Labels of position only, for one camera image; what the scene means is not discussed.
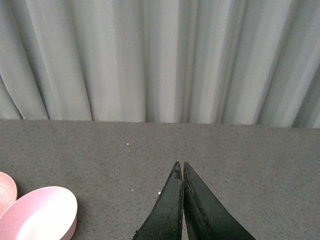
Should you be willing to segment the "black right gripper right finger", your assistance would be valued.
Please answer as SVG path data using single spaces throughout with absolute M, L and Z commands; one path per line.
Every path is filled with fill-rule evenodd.
M 184 215 L 190 240 L 253 240 L 188 162 L 183 165 Z

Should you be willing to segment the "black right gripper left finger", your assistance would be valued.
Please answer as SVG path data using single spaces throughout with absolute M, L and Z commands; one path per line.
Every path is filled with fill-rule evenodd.
M 184 212 L 184 180 L 175 162 L 152 211 L 135 232 L 134 240 L 180 240 Z

